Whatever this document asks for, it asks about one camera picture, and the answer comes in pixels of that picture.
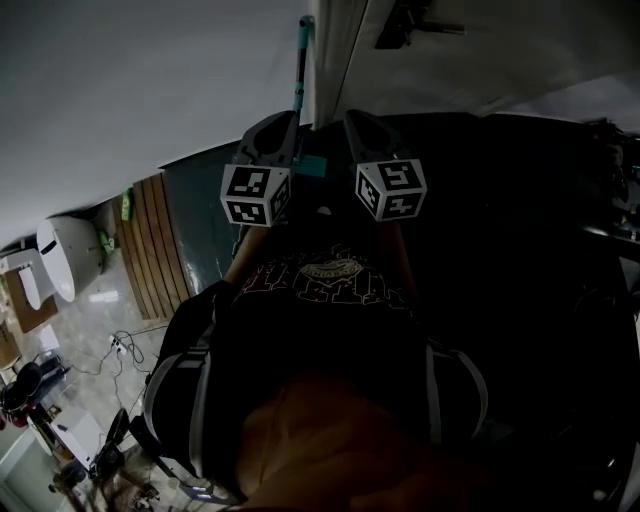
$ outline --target electrical cable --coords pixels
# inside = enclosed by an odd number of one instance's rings
[[[120,397],[118,396],[118,377],[122,375],[122,359],[120,359],[120,352],[116,352],[116,359],[120,363],[120,371],[113,376],[113,384],[116,387],[116,399],[118,400],[118,405],[120,406],[120,409],[122,409],[122,400],[120,400]]]
[[[86,373],[87,375],[100,375],[102,373],[102,363],[104,363],[105,359],[107,357],[109,357],[109,354],[111,354],[111,352],[113,352],[113,345],[111,345],[111,348],[109,349],[109,352],[107,352],[104,357],[102,359],[100,359],[100,364],[98,365],[98,373],[93,373],[93,372],[87,372],[85,370],[81,370],[80,368],[78,368],[75,365],[71,365],[69,368],[73,368],[74,370],[76,370],[78,373]]]
[[[136,345],[135,341],[133,340],[134,336],[138,336],[140,334],[145,334],[148,332],[153,332],[153,331],[158,331],[160,329],[166,329],[167,327],[169,327],[168,325],[160,325],[160,326],[156,326],[156,327],[152,327],[150,329],[143,329],[141,331],[136,331],[133,333],[130,333],[129,331],[125,331],[125,330],[118,330],[113,334],[113,337],[120,343],[122,343],[122,345],[127,348],[130,352],[131,352],[131,360],[132,360],[132,364],[133,367],[140,373],[145,373],[145,374],[149,374],[151,373],[150,370],[144,370],[142,368],[140,368],[138,365],[144,363],[145,357],[144,357],[144,353],[142,352],[142,350],[140,350],[140,347],[138,347],[138,345]],[[129,338],[131,340],[131,343],[127,344],[125,343],[123,340]],[[76,370],[78,373],[84,373],[87,375],[93,375],[98,376],[100,374],[102,374],[102,365],[105,362],[105,360],[109,357],[109,355],[113,352],[113,349],[115,348],[115,343],[111,345],[111,348],[109,349],[109,352],[107,352],[100,360],[99,360],[99,364],[98,364],[98,371],[96,373],[94,372],[90,372],[90,371],[86,371],[86,370],[81,370],[79,369],[77,366],[75,365],[70,365],[70,368],[73,368],[74,370]],[[118,373],[116,373],[113,376],[113,384],[115,387],[115,396],[116,396],[116,400],[118,400],[118,404],[120,406],[121,409],[124,408],[124,406],[122,405],[122,400],[120,400],[120,395],[119,395],[119,388],[118,388],[118,377],[120,375],[122,375],[123,372],[123,364],[122,364],[122,359],[120,359],[120,352],[116,351],[116,358],[118,359],[118,362],[120,363],[120,370],[118,371]],[[147,389],[147,385],[145,384],[142,389],[140,390],[140,393],[138,393],[138,396],[136,397],[136,399],[133,401],[133,404],[131,405],[131,408],[129,409],[129,413],[128,415],[131,416],[131,412],[133,411],[136,403],[138,402],[138,399],[140,398],[140,396],[142,396],[142,393],[144,393],[145,389]]]

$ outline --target tiled floor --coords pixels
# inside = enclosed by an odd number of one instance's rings
[[[144,371],[152,370],[157,361],[165,332],[161,327],[166,326],[168,321],[141,319],[119,249],[108,258],[102,275],[75,302],[68,304],[59,297],[56,297],[56,302],[59,312],[55,317],[18,339],[22,360],[30,361],[40,352],[39,334],[46,325],[51,325],[60,343],[57,352],[63,365],[72,365],[73,368],[66,380],[49,394],[47,402],[63,409],[67,405],[83,408],[94,416],[104,432],[108,432],[121,406],[131,411],[131,417],[139,413],[140,394],[147,375]],[[109,353],[110,335],[117,331],[135,334],[145,330],[150,332],[134,336],[139,349],[138,361],[141,356],[143,361],[134,365],[131,339],[123,339],[129,347],[126,354],[116,355],[115,350]],[[100,368],[100,360],[107,354]],[[128,437],[122,448],[128,449],[135,444],[135,440]],[[145,475],[150,474],[151,483],[160,491],[161,500],[154,505],[155,510],[167,510],[171,506],[174,510],[191,510],[202,505],[190,502],[180,490],[174,489],[158,468],[151,473],[148,467],[141,471]],[[199,510],[217,508],[208,505]]]

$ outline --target person's arm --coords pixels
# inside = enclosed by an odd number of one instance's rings
[[[404,288],[409,304],[418,302],[418,287],[409,264],[409,255],[404,244],[402,229],[398,222],[380,222],[376,225],[378,253],[390,270],[395,272]]]
[[[226,282],[240,287],[249,279],[264,256],[265,243],[270,231],[270,228],[261,226],[249,228],[224,276]]]

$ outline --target skin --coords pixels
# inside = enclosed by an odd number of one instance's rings
[[[225,276],[241,286],[265,257],[270,230],[252,227]],[[378,224],[384,271],[418,299],[400,226]],[[246,419],[235,469],[244,508],[304,512],[461,511],[492,477],[420,444],[349,382],[299,374]]]

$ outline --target graphic print on shirt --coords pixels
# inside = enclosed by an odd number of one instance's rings
[[[290,288],[305,301],[333,304],[380,304],[404,309],[399,290],[387,287],[384,278],[348,249],[334,246],[325,253],[280,257],[262,265],[247,281],[243,293]]]

